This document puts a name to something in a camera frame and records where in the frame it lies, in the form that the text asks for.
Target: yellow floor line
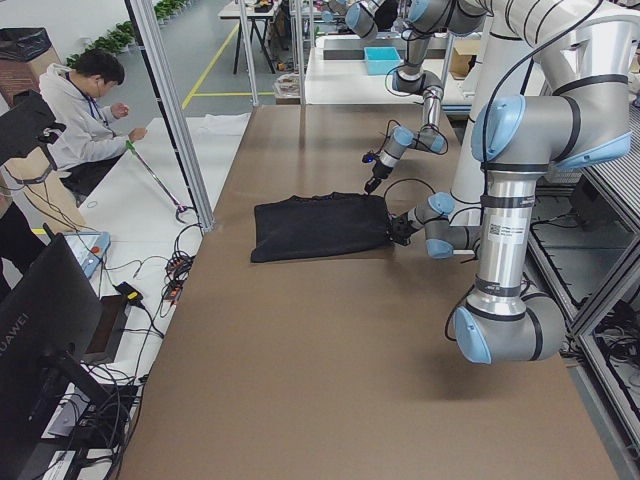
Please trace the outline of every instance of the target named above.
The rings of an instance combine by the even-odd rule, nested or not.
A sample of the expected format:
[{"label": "yellow floor line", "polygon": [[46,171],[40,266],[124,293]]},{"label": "yellow floor line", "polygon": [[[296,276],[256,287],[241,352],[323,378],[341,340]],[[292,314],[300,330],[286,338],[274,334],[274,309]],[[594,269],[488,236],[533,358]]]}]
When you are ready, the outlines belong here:
[{"label": "yellow floor line", "polygon": [[187,95],[187,98],[185,98],[184,101],[182,102],[183,110],[189,106],[191,99],[194,97],[194,95],[202,85],[202,82],[204,82],[204,79],[207,78],[207,75],[209,75],[209,72],[211,71],[211,69],[213,69],[213,66],[218,62],[218,60],[222,56],[222,52],[224,52],[224,49],[227,48],[227,45],[229,45],[229,42],[231,42],[234,35],[238,33],[238,28],[240,28],[240,24],[233,27],[233,30],[231,30],[231,32],[225,39],[224,43],[222,44],[222,46],[218,49],[215,56],[211,59],[211,62],[209,62],[209,65],[207,65],[207,68],[205,68],[204,72],[202,72],[202,75],[200,75],[200,78],[198,78],[198,81],[189,92],[189,95]]},{"label": "yellow floor line", "polygon": [[[258,95],[275,95],[273,92],[258,92]],[[250,97],[251,92],[194,93],[193,97]]]}]

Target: black pants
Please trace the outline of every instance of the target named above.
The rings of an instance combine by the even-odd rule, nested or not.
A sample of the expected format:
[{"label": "black pants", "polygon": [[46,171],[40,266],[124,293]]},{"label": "black pants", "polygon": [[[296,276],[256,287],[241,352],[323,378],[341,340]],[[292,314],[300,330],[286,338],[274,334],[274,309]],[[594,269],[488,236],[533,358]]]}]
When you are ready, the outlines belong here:
[{"label": "black pants", "polygon": [[[9,260],[24,274],[42,250],[44,243],[33,234],[24,214],[12,203],[0,218],[0,257]],[[10,291],[0,261],[0,302]]]},{"label": "black pants", "polygon": [[61,178],[62,184],[76,195],[89,196],[100,181],[109,173],[109,170],[120,160],[120,156],[101,160],[99,162],[88,162],[71,167],[66,178]]}]

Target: white hoodie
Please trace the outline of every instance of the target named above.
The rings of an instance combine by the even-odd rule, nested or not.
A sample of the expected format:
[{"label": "white hoodie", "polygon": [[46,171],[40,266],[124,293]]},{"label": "white hoodie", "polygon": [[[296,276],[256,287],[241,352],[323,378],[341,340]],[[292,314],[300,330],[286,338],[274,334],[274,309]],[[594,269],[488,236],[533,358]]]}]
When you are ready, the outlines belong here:
[{"label": "white hoodie", "polygon": [[60,138],[49,151],[59,170],[67,170],[82,163],[99,162],[122,155],[126,149],[126,135],[118,135],[107,128],[102,119],[109,124],[116,121],[111,107],[100,108],[99,115],[91,113],[89,101],[65,78],[70,68],[51,64],[40,75],[40,93],[56,116],[56,121],[67,126]]}]

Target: black plastic bag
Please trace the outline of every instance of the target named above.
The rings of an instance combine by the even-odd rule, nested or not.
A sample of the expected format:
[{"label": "black plastic bag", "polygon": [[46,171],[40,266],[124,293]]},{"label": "black plastic bag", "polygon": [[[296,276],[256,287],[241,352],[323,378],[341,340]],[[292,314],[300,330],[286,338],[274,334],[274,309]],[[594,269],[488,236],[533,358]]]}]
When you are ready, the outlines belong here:
[{"label": "black plastic bag", "polygon": [[293,196],[254,211],[255,263],[361,252],[391,242],[387,205],[376,195]]},{"label": "black plastic bag", "polygon": [[28,62],[50,48],[44,28],[0,28],[0,60]]}]

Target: black monitor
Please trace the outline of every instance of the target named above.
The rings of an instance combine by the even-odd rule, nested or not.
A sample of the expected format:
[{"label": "black monitor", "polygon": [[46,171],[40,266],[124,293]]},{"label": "black monitor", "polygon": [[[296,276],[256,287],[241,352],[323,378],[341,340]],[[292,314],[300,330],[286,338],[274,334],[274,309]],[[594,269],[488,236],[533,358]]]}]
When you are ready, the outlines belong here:
[{"label": "black monitor", "polygon": [[61,235],[0,304],[0,479],[20,477],[70,382],[108,396],[80,366],[101,312]]}]

